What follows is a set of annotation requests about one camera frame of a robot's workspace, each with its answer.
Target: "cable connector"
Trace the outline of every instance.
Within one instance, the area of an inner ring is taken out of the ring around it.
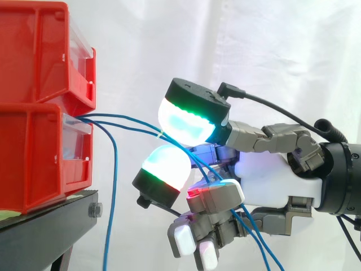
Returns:
[[[224,97],[224,99],[227,99],[228,97],[243,99],[246,96],[246,91],[224,82],[219,86],[217,93]]]

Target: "black cable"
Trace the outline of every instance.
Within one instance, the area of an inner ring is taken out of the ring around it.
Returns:
[[[164,211],[167,211],[169,213],[171,213],[172,215],[175,215],[177,217],[180,217],[181,216],[181,213],[178,213],[177,211],[173,210],[172,208],[168,208],[168,207],[165,207],[163,206],[162,204],[158,204],[158,203],[155,203],[155,202],[152,202],[152,205],[158,207],[158,208],[161,208],[163,209]]]
[[[257,97],[257,96],[253,96],[253,95],[248,94],[248,93],[246,93],[246,94],[244,95],[244,98],[249,99],[249,100],[253,100],[253,101],[257,102],[257,103],[264,104],[265,106],[268,106],[268,107],[270,107],[270,108],[272,108],[272,109],[274,109],[274,110],[282,113],[283,115],[289,117],[290,119],[294,120],[295,122],[301,124],[302,126],[304,126],[305,128],[307,128],[308,130],[310,130],[310,131],[312,131],[312,132],[315,132],[315,133],[318,134],[319,136],[321,136],[321,137],[323,137],[323,138],[324,138],[324,136],[325,136],[325,133],[322,132],[321,130],[313,127],[312,125],[310,125],[310,124],[308,124],[308,123],[306,123],[306,122],[304,122],[304,121],[301,120],[299,117],[296,117],[294,114],[292,114],[292,113],[288,112],[287,110],[285,110],[285,109],[283,109],[283,108],[275,105],[274,103],[271,103],[271,102],[269,102],[269,101],[267,101],[267,100],[264,100],[264,99],[262,99],[262,98],[260,98],[260,97]]]
[[[340,215],[344,220],[346,220],[347,222],[351,223],[352,225],[354,225],[355,227],[360,228],[361,224],[357,223],[355,220],[351,219],[350,217],[348,217],[347,215]]]
[[[352,249],[354,250],[357,258],[359,258],[359,260],[361,261],[361,254],[360,254],[359,250],[357,249],[357,246],[355,245],[354,241],[352,240],[352,237],[351,237],[349,231],[346,229],[346,226],[345,226],[343,220],[341,219],[340,216],[337,216],[336,218],[338,220],[338,223],[340,223],[340,226],[341,226],[342,230],[344,231],[347,240],[349,241],[350,245],[352,246]]]

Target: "metal bolt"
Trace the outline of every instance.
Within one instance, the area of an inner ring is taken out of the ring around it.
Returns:
[[[100,202],[91,203],[89,206],[89,216],[93,218],[101,217],[103,214],[103,204]]]

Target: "white fingertip pad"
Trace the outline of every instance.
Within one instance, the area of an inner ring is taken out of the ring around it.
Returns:
[[[203,269],[205,271],[214,270],[218,265],[217,253],[215,252],[214,243],[205,241],[199,244],[199,253]]]
[[[193,239],[192,230],[188,225],[175,228],[174,239],[181,257],[192,255],[196,251],[196,243]]]
[[[233,184],[237,187],[239,196],[241,197],[241,203],[243,203],[245,197],[244,197],[244,194],[243,194],[243,191],[242,191],[242,188],[241,188],[240,183],[237,182],[235,179],[225,179],[225,180],[222,180],[222,181],[221,181],[221,183],[225,183],[225,182],[233,183]]]

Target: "red storage bin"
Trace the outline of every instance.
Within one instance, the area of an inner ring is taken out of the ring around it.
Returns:
[[[0,104],[0,210],[27,213],[91,185],[93,127],[55,104]]]
[[[95,109],[95,50],[62,2],[0,1],[0,103]]]

